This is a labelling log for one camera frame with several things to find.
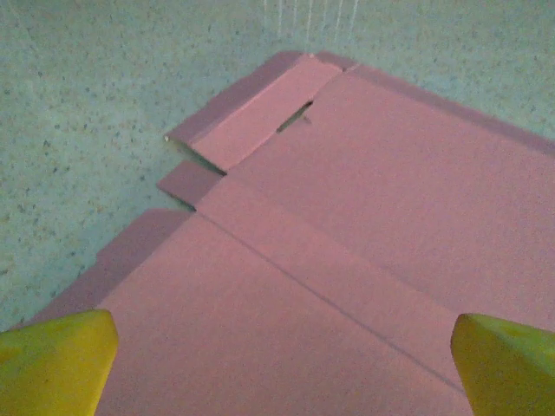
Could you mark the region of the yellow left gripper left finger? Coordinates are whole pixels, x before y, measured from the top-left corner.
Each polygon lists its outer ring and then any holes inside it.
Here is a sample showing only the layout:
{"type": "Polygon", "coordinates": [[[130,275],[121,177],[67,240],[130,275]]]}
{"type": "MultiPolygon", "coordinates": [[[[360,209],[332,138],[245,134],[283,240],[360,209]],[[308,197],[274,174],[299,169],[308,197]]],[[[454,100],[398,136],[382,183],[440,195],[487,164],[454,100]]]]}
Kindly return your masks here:
{"type": "Polygon", "coordinates": [[[105,309],[2,332],[1,414],[93,415],[117,348],[105,309]]]}

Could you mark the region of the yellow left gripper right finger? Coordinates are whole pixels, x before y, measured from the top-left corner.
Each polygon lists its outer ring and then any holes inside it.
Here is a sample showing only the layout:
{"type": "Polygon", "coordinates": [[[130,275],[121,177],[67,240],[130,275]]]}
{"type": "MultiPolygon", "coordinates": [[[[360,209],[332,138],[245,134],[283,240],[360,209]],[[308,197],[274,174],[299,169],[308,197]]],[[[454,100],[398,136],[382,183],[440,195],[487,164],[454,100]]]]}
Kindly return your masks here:
{"type": "Polygon", "coordinates": [[[450,349],[473,414],[554,414],[554,333],[481,314],[459,315],[450,349]]]}

